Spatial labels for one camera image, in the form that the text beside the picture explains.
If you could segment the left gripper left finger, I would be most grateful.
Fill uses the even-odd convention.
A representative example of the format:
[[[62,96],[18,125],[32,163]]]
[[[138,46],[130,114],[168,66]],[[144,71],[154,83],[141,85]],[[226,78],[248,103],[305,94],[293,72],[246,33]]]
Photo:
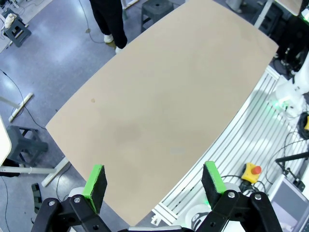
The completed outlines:
[[[99,216],[107,187],[104,166],[94,165],[82,194],[64,201],[45,199],[32,226],[33,232],[68,232],[72,226],[81,225],[86,232],[109,232],[109,227]]]

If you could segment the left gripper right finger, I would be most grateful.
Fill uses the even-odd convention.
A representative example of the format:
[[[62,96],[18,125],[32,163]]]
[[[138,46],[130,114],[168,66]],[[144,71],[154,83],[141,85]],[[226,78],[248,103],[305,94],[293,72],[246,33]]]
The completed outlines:
[[[201,179],[211,207],[198,232],[221,232],[227,222],[237,221],[246,232],[281,232],[282,228],[264,192],[245,196],[227,189],[213,161],[203,164]]]

